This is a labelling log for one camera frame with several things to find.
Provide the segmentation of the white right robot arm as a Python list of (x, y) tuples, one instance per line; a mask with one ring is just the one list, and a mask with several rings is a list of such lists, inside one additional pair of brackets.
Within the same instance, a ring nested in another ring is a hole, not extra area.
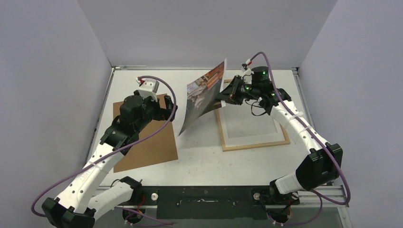
[[(244, 76), (250, 76), (251, 83), (246, 83)], [(254, 67), (247, 69), (243, 76), (235, 76), (216, 99), (231, 105), (255, 100), (264, 113), (285, 128), (304, 157), (294, 172), (270, 182), (269, 199), (273, 203), (280, 204), (289, 193), (311, 191), (340, 176), (342, 148), (337, 143), (330, 144), (314, 130), (291, 96), (276, 87), (268, 67)]]

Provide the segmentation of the brown cardboard backing board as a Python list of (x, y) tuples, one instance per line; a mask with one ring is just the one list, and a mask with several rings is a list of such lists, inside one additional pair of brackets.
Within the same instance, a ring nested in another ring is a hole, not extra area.
[[(157, 95), (160, 106), (165, 108), (164, 96)], [(113, 117), (120, 114), (119, 107), (123, 101), (113, 103)], [(165, 121), (151, 121), (139, 134), (139, 139), (151, 135), (158, 130)], [(159, 133), (149, 139), (134, 145), (122, 160), (115, 166), (113, 173), (134, 170), (141, 167), (170, 162), (178, 159), (177, 147), (173, 131), (173, 123), (169, 122)]]

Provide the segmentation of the colourful photo print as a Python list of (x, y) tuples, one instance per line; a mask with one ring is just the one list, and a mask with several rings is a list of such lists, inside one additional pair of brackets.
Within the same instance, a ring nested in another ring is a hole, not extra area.
[(202, 115), (223, 106), (223, 102), (216, 100), (216, 97), (224, 89), (226, 69), (227, 59), (224, 59), (215, 68), (187, 84), (185, 118), (179, 135)]

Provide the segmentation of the clear acrylic sheet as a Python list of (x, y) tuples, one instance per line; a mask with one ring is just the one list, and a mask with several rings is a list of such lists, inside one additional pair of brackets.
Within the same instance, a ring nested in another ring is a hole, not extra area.
[(222, 109), (229, 138), (277, 134), (276, 124), (268, 115), (253, 116), (250, 106), (228, 105)]

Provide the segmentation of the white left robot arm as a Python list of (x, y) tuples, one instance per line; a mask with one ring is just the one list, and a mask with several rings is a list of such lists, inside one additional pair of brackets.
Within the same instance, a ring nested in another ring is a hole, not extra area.
[(120, 203), (137, 204), (142, 192), (140, 183), (130, 177), (96, 196), (95, 190), (121, 161), (129, 150), (142, 142), (140, 132), (152, 121), (164, 124), (149, 138), (159, 133), (174, 120), (178, 109), (175, 95), (164, 96), (165, 107), (160, 105), (155, 92), (138, 89), (125, 98), (119, 114), (113, 119), (100, 139), (95, 152), (82, 170), (66, 178), (71, 183), (55, 198), (47, 198), (41, 207), (44, 216), (56, 228), (92, 228), (95, 222)]

